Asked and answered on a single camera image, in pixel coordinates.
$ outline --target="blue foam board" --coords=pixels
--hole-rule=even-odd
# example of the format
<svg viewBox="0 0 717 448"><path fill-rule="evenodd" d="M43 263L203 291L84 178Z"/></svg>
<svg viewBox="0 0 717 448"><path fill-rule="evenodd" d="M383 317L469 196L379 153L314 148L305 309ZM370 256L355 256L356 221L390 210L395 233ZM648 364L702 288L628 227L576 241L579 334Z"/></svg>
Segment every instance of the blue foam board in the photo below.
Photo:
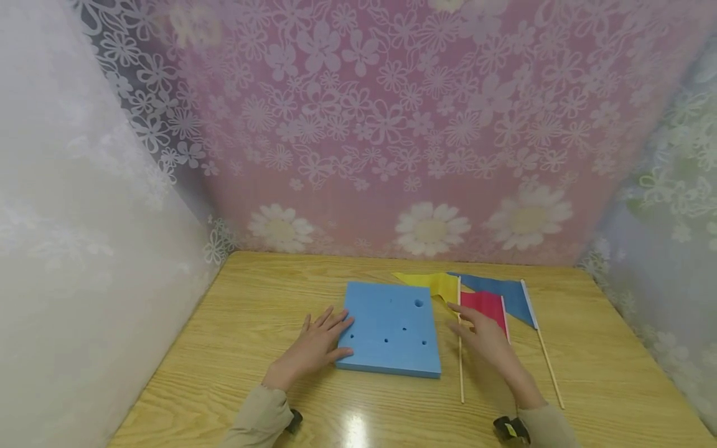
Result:
<svg viewBox="0 0 717 448"><path fill-rule="evenodd" d="M336 367L440 378L431 292L426 287L349 282L344 307L356 320L338 340L353 355Z"/></svg>

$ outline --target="pink flag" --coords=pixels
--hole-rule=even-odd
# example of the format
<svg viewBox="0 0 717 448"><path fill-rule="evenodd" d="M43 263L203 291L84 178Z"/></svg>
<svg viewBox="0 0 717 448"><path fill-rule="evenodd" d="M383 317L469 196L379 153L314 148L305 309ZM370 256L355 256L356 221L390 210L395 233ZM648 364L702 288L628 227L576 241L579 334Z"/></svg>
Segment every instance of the pink flag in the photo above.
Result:
<svg viewBox="0 0 717 448"><path fill-rule="evenodd" d="M505 319L505 303L502 296L486 291L461 292L460 304L493 319L503 329L508 341L511 340L508 333L508 321Z"/></svg>

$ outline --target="wood grain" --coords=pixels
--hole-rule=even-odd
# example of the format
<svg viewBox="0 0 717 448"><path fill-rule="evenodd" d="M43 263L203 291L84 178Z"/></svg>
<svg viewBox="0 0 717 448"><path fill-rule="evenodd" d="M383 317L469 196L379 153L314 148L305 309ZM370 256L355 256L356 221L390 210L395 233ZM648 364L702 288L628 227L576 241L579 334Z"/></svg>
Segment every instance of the wood grain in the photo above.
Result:
<svg viewBox="0 0 717 448"><path fill-rule="evenodd" d="M210 448L306 313L340 307L346 282L398 283L393 271L524 278L556 372L568 420L585 447L714 447L685 399L589 276L567 267L311 255L233 254L159 366L111 448ZM513 413L497 375L464 356L466 403L457 392L457 340L434 302L440 380L329 368L298 384L304 422L278 447L499 447L497 416ZM549 401L550 375L536 332L509 317L511 340Z"/></svg>

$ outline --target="beige sleeve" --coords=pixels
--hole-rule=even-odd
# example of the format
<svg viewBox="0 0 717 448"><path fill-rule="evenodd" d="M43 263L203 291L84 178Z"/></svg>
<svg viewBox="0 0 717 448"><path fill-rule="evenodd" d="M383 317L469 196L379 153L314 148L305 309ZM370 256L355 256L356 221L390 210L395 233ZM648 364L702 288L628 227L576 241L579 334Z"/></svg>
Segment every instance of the beige sleeve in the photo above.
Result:
<svg viewBox="0 0 717 448"><path fill-rule="evenodd" d="M519 409L518 418L531 436L532 448L580 448L565 416L552 404L539 409Z"/></svg>
<svg viewBox="0 0 717 448"><path fill-rule="evenodd" d="M293 417L283 391L257 386L219 448L271 448Z"/></svg>

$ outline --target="wall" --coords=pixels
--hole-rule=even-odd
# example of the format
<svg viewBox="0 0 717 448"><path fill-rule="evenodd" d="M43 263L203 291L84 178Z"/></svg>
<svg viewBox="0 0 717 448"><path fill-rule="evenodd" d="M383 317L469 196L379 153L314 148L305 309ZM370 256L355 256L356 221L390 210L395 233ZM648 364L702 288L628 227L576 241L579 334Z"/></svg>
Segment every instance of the wall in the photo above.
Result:
<svg viewBox="0 0 717 448"><path fill-rule="evenodd" d="M0 445L101 447L226 232L137 139L67 4L3 2L0 57Z"/></svg>
<svg viewBox="0 0 717 448"><path fill-rule="evenodd" d="M581 261L717 433L717 34Z"/></svg>
<svg viewBox="0 0 717 448"><path fill-rule="evenodd" d="M195 167L241 247L524 264L575 263L716 13L704 0L153 11L191 104L176 129L203 139Z"/></svg>

